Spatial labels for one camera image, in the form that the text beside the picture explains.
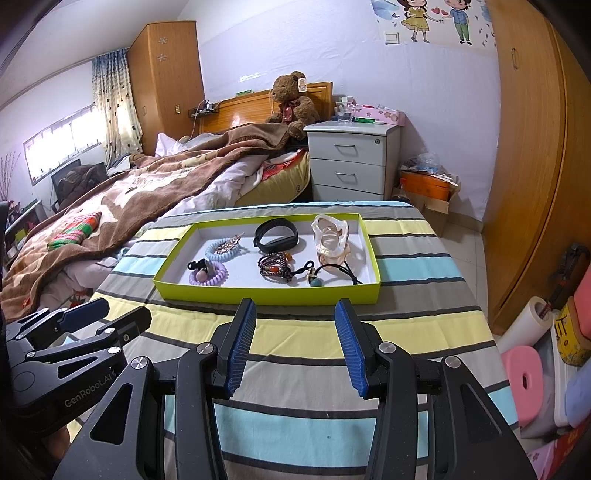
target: window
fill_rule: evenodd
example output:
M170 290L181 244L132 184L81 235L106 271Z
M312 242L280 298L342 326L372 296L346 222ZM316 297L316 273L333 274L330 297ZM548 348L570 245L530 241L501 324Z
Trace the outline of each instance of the window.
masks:
M25 158L33 185L72 157L98 145L104 135L98 111L90 105L26 141Z

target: teddy bear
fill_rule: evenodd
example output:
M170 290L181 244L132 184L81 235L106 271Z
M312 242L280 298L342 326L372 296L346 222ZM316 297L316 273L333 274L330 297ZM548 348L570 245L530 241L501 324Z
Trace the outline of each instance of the teddy bear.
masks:
M267 118L267 123L289 124L289 134L297 140L302 140L306 133L304 127L320 120L314 103L309 97L300 95L298 80L306 78L302 72L291 72L289 75L281 75L273 83L271 96L279 103L279 111Z

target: striped blanket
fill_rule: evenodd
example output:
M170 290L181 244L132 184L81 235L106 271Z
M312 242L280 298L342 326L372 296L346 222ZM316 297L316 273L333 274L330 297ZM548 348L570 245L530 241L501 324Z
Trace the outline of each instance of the striped blanket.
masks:
M384 340L439 360L458 355L485 387L512 429L517 414L501 357L481 309L429 224L400 202L302 203L230 208L159 220L131 248L96 297L111 305L109 319L146 305L152 325L125 347L128 360L158 362L209 340L230 322L234 305L169 303L152 283L167 254L192 223L296 213L360 213L382 277L379 300L357 305ZM376 400L351 386L333 322L334 307L257 306L258 320L242 385L215 405L228 477L334 480L362 478L375 427ZM97 325L76 333L86 338ZM427 475L426 398L418 396L417 479ZM70 425L75 434L84 415ZM167 399L167 478L175 478L174 399Z

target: checkered cloth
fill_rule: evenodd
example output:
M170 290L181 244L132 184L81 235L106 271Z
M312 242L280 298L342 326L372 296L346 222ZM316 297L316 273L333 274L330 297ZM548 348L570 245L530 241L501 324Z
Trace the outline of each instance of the checkered cloth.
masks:
M56 235L47 244L48 250L55 250L62 245L81 244L92 232L96 230L100 222L100 212L91 215L82 215L74 218L62 233Z

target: cartoon girl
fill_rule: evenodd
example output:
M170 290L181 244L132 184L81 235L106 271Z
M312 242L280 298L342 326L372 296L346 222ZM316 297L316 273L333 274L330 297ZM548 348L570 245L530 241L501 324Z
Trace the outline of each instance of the cartoon girl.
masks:
M398 0L398 3L404 7L404 14L406 15L406 20L403 20L402 24L409 30L414 30L412 41L417 41L417 32L420 30L423 32L423 41L429 43L427 40L429 25L425 19L428 18L432 22L441 22L442 20L429 17L427 14L427 0Z

